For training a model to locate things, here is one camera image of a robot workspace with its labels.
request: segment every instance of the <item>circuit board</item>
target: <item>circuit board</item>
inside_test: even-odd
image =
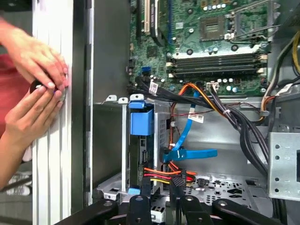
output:
[[[164,46],[159,46],[144,26],[148,21],[147,17],[152,16],[149,15],[147,8],[147,4],[151,4],[152,0],[131,0],[133,12],[130,26],[131,62],[128,73],[132,83],[135,83],[137,76],[142,76],[146,82],[155,82],[174,93],[178,93],[184,83],[193,82],[204,90],[207,84],[218,83],[217,91],[220,96],[251,97],[264,94],[267,82],[266,66],[255,67],[248,73],[244,73],[242,68],[245,65],[239,62],[259,61],[266,65],[270,47],[268,42],[258,38],[231,42],[227,38],[232,36],[232,33],[239,37],[254,30],[261,30],[254,33],[255,35],[267,37],[270,30],[263,28],[272,25],[268,21],[269,1],[161,0],[158,2],[163,8],[158,11],[158,24],[167,21],[163,22],[164,25],[161,28]],[[228,18],[235,10],[238,13],[231,21]],[[175,61],[179,63],[170,69],[170,63]],[[201,74],[195,75],[191,72],[200,71],[200,65],[207,69],[206,64],[210,67],[217,67],[221,62],[227,63],[225,67],[222,65],[222,69],[229,66],[227,69],[230,74],[221,71],[211,73],[211,68],[207,73],[201,71]],[[231,62],[236,71],[230,68]]]

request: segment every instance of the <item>red shirt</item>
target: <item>red shirt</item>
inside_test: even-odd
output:
[[[16,70],[9,55],[0,55],[0,137],[5,130],[6,114],[25,96],[29,86]]]

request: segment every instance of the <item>cable tie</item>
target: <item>cable tie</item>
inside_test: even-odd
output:
[[[229,109],[226,109],[225,111],[223,111],[223,114],[225,113],[230,113],[231,111]]]

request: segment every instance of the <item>hand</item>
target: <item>hand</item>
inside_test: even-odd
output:
[[[61,91],[46,90],[44,86],[27,94],[5,117],[3,134],[13,146],[26,149],[42,136],[58,114],[62,102]]]
[[[19,73],[30,83],[37,79],[47,88],[54,89],[56,86],[59,90],[64,90],[68,86],[65,77],[68,68],[64,58],[23,30],[11,25],[7,27],[5,36],[1,38],[2,44]]]

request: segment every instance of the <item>sticker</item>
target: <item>sticker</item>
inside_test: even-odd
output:
[[[175,24],[175,29],[178,30],[178,29],[183,29],[183,23],[182,22],[177,22]]]
[[[158,91],[158,84],[151,81],[149,87],[149,93],[152,95],[156,95],[157,91]]]
[[[283,89],[281,89],[275,96],[279,96],[282,93],[285,93],[289,90],[289,88],[292,86],[292,83],[287,84]]]
[[[190,108],[189,110],[188,119],[198,122],[198,123],[204,123],[204,116],[200,114],[193,114],[195,113],[195,108]]]

